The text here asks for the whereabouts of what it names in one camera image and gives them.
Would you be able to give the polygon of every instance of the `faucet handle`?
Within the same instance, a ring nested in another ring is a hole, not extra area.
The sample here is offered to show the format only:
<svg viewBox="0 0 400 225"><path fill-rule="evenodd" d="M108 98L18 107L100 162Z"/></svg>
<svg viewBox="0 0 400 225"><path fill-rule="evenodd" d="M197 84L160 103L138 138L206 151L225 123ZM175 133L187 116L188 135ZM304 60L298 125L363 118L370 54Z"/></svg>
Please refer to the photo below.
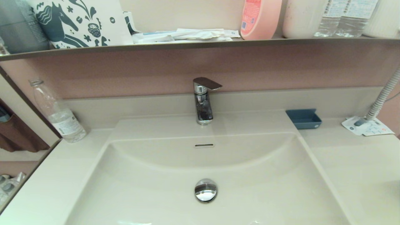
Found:
<svg viewBox="0 0 400 225"><path fill-rule="evenodd" d="M212 81L205 77L198 77L193 79L194 83L194 93L196 94L206 94L208 89L217 90L222 87L222 85L218 84L215 81Z"/></svg>

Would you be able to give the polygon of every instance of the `bottle label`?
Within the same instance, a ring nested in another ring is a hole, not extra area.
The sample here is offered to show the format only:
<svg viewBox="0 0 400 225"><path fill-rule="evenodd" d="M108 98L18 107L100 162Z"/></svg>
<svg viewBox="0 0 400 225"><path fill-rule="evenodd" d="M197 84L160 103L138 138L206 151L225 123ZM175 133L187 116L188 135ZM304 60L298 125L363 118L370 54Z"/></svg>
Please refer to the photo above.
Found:
<svg viewBox="0 0 400 225"><path fill-rule="evenodd" d="M343 16L369 20L378 0L348 0Z"/></svg>
<svg viewBox="0 0 400 225"><path fill-rule="evenodd" d="M26 0L16 0L15 3L20 9L22 16L24 17L26 23L29 26L29 29L32 31L32 34L35 36L36 40L38 42L46 42L47 38L40 28L40 25L37 22L36 17Z"/></svg>
<svg viewBox="0 0 400 225"><path fill-rule="evenodd" d="M339 18L344 14L348 0L328 0L325 7L324 17Z"/></svg>
<svg viewBox="0 0 400 225"><path fill-rule="evenodd" d="M247 35L252 31L254 25L258 20L258 15L260 14L261 0L246 0L243 10L242 19L242 35Z"/></svg>
<svg viewBox="0 0 400 225"><path fill-rule="evenodd" d="M63 136L73 134L82 127L75 116L59 123L52 123L52 125Z"/></svg>

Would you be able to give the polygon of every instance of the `shelf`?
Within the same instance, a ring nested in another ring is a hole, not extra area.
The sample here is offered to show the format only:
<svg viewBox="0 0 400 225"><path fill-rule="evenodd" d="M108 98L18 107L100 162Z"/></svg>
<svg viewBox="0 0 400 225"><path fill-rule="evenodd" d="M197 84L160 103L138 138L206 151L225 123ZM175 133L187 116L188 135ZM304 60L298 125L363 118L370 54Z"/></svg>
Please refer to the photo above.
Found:
<svg viewBox="0 0 400 225"><path fill-rule="evenodd" d="M314 38L314 39L284 39L275 37L271 40L236 40L231 42L200 42L200 43L169 43L169 44L137 44L123 46L103 46L87 48L54 49L39 52L28 52L0 56L0 62L48 56L61 56L72 54L98 53L98 52L127 52L143 50L167 50L167 49L196 49L196 48L231 48L231 47L251 47L268 45L299 45L299 44L393 44L400 46L400 40L382 38Z"/></svg>

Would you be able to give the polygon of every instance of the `white plastic bottle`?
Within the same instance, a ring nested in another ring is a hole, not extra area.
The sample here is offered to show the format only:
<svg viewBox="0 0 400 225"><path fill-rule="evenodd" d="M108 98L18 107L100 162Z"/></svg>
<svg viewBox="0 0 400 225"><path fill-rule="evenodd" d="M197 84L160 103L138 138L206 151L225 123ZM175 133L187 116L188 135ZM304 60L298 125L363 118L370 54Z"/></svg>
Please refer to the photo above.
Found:
<svg viewBox="0 0 400 225"><path fill-rule="evenodd" d="M286 38L312 38L320 26L328 0L289 0L283 35Z"/></svg>
<svg viewBox="0 0 400 225"><path fill-rule="evenodd" d="M364 35L374 38L400 39L400 1L379 0Z"/></svg>
<svg viewBox="0 0 400 225"><path fill-rule="evenodd" d="M330 37L338 28L347 0L328 0L320 26L314 37Z"/></svg>
<svg viewBox="0 0 400 225"><path fill-rule="evenodd" d="M64 140L74 143L86 136L86 131L64 101L40 79L30 80L37 106Z"/></svg>
<svg viewBox="0 0 400 225"><path fill-rule="evenodd" d="M360 37L378 0L348 0L335 36Z"/></svg>

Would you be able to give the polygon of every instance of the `bottle cap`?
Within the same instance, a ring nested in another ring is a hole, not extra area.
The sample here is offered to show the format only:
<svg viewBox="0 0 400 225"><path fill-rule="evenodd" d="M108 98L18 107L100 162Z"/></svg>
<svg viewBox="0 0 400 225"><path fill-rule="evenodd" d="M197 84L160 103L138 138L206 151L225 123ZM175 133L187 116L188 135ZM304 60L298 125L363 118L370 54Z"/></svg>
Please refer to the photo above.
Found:
<svg viewBox="0 0 400 225"><path fill-rule="evenodd" d="M13 184L6 184L4 187L3 187L3 191L5 191L5 192L10 192L12 189L14 189L15 188L15 186L13 185Z"/></svg>
<svg viewBox="0 0 400 225"><path fill-rule="evenodd" d="M39 85L43 84L44 81L42 81L42 80L39 79L39 78L36 78L36 79L34 79L34 80L29 80L29 83L30 83L30 86L31 86L31 87L35 87L35 86L39 86Z"/></svg>

